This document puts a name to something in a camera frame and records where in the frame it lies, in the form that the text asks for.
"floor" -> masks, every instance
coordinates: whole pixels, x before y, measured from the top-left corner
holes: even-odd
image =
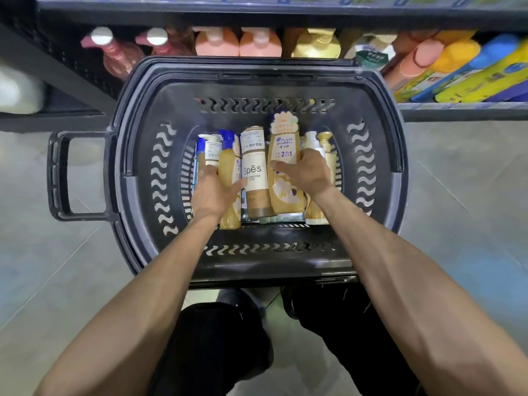
[[[406,126],[411,187],[401,235],[435,259],[528,353],[528,128],[526,122]],[[0,132],[0,394],[31,395],[83,325],[132,278],[99,222],[51,218],[48,134]],[[74,141],[72,208],[97,211],[102,147]],[[218,291],[190,291],[184,306]],[[278,289],[262,292],[274,366],[233,395],[353,395],[322,340],[287,318]]]

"person's left arm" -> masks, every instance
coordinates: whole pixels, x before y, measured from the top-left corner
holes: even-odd
[[[213,166],[200,172],[189,225],[89,321],[34,396],[145,394],[198,259],[242,187],[223,189]]]

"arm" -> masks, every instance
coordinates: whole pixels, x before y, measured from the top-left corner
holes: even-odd
[[[515,342],[432,259],[339,192],[318,152],[274,167],[321,207],[429,395],[528,394],[528,359]]]
[[[89,321],[35,396],[145,394],[198,259],[243,185],[238,181],[222,189],[213,166],[200,172],[189,225]]]

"person's left hand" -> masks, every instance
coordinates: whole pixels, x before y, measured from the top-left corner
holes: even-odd
[[[216,223],[220,222],[229,206],[234,203],[237,193],[246,186],[247,182],[247,179],[240,179],[230,188],[224,188],[215,166],[206,165],[198,172],[198,182],[191,198],[194,219],[210,216]]]

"pant leg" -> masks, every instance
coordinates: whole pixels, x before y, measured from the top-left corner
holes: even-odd
[[[415,395],[419,380],[381,322],[360,283],[297,288],[300,324],[320,335],[363,396]]]
[[[223,396],[267,368],[267,337],[258,314],[220,303],[182,310],[158,362],[148,396]]]

